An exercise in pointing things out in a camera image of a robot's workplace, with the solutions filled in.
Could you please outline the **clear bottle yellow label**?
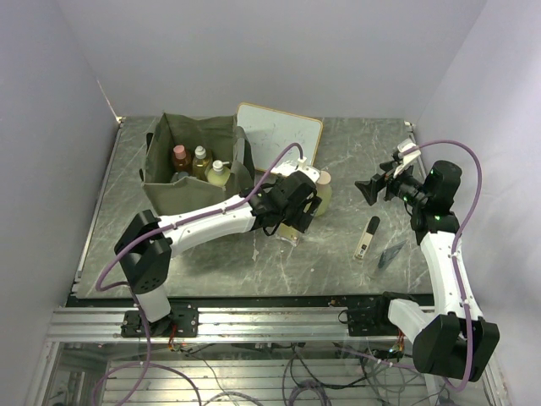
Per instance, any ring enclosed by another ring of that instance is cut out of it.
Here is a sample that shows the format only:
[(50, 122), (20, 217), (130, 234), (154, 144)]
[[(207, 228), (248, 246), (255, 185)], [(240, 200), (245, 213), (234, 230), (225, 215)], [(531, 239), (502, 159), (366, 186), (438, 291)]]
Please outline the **clear bottle yellow label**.
[(301, 233), (296, 228), (281, 223), (276, 231), (276, 238), (296, 247), (300, 242)]

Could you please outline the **yellow pump lotion bottle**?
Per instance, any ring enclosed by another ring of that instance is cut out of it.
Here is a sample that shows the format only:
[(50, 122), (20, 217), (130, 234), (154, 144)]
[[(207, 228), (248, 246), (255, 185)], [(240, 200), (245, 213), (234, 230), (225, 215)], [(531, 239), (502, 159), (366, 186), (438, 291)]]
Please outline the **yellow pump lotion bottle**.
[(207, 173), (207, 182), (214, 186), (224, 187), (230, 178), (231, 171), (227, 167), (228, 162), (215, 160)]

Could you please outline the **amber clear soap bottle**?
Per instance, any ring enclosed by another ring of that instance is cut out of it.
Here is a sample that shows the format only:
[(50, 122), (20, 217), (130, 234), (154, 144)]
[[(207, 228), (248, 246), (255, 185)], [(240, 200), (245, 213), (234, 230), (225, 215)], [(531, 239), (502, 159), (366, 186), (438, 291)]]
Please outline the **amber clear soap bottle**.
[(192, 161), (192, 174), (195, 178), (206, 181), (208, 172), (212, 165), (212, 152), (198, 145), (194, 150), (194, 158)]

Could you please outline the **orange bottle pink cap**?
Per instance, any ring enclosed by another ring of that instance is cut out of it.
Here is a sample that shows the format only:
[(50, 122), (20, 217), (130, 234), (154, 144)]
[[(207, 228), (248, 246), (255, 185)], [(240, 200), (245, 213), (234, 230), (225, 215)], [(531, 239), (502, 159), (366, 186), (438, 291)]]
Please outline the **orange bottle pink cap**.
[(192, 156), (184, 145), (173, 147), (172, 164), (176, 172), (192, 172)]

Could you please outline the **clear square bottle black cap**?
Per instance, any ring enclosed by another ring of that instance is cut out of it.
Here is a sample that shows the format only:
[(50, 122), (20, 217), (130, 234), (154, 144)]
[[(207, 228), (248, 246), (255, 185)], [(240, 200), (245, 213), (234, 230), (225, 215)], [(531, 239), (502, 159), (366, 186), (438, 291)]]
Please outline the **clear square bottle black cap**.
[(183, 178), (187, 178), (188, 176), (189, 176), (189, 173), (187, 172), (176, 172), (172, 175), (170, 183), (174, 184)]

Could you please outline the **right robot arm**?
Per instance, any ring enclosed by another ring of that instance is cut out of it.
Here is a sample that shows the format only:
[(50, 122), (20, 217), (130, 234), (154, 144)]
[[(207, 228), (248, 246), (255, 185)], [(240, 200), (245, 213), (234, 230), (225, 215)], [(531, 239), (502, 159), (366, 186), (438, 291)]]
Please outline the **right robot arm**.
[(462, 259), (460, 223), (451, 210), (462, 170), (452, 162), (437, 161), (419, 182), (412, 167), (401, 173), (395, 172), (396, 162), (380, 167), (381, 173), (355, 185), (369, 205), (384, 191), (385, 200), (399, 198), (411, 207), (410, 224), (428, 265), (434, 311), (424, 312), (411, 295), (384, 292), (348, 316), (350, 333), (374, 327), (388, 335), (398, 329), (413, 345), (417, 371), (476, 382), (495, 351), (500, 331), (479, 309)]

